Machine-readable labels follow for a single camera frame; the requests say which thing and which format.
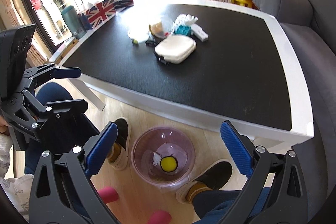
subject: black shoe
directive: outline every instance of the black shoe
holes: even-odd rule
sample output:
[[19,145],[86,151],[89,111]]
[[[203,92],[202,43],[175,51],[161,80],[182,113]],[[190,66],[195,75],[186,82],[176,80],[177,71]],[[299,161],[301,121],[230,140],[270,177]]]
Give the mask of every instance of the black shoe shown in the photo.
[[115,162],[111,162],[109,160],[110,165],[116,170],[124,170],[127,166],[128,162],[128,148],[129,148],[129,140],[131,136],[131,125],[126,118],[118,118],[114,121],[118,128],[118,136],[116,139],[116,143],[121,146],[121,152]]
[[189,203],[185,197],[187,196],[190,188],[198,182],[204,183],[211,190],[219,190],[229,181],[231,175],[231,164],[224,159],[218,160],[195,179],[179,188],[176,192],[176,199],[180,203]]

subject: plastic bag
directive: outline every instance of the plastic bag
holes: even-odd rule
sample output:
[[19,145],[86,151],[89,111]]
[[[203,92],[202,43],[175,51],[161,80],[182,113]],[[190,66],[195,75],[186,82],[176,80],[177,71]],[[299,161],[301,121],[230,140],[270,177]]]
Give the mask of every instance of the plastic bag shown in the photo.
[[197,17],[194,17],[192,15],[185,15],[181,14],[179,15],[174,23],[174,29],[177,30],[180,25],[187,25],[191,26],[198,20]]

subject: clear plastic bowl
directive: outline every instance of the clear plastic bowl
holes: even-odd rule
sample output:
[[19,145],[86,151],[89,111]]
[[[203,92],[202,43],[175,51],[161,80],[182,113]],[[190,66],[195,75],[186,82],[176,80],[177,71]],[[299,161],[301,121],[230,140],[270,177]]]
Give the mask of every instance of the clear plastic bowl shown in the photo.
[[[159,22],[161,22],[162,28],[161,26],[155,28]],[[169,17],[153,19],[150,21],[149,26],[151,33],[161,39],[165,39],[174,33],[174,22]]]
[[127,32],[133,44],[146,42],[149,38],[149,26],[147,24],[135,25]]
[[[176,158],[177,169],[164,172],[160,164],[154,166],[153,152],[162,157]],[[173,186],[192,171],[195,164],[195,148],[191,140],[172,127],[154,127],[142,133],[135,141],[131,161],[135,172],[146,182],[158,186]]]

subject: black tabletop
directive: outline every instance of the black tabletop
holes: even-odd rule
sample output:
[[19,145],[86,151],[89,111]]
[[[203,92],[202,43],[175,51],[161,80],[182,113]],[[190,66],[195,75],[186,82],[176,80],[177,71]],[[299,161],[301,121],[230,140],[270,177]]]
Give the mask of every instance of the black tabletop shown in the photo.
[[[209,40],[197,38],[182,63],[159,63],[153,47],[127,36],[144,15],[199,18]],[[135,4],[90,36],[65,62],[112,84],[215,114],[290,131],[291,108],[283,67],[265,21],[200,5]]]

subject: teal bottle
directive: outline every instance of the teal bottle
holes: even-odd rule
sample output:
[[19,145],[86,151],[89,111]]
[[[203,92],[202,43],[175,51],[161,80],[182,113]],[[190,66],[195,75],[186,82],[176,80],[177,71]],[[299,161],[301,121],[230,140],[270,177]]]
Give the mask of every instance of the teal bottle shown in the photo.
[[84,26],[80,21],[75,8],[72,5],[64,8],[61,11],[61,15],[64,19],[65,24],[68,26],[70,32],[74,37],[80,39],[86,34],[86,30],[84,29]]

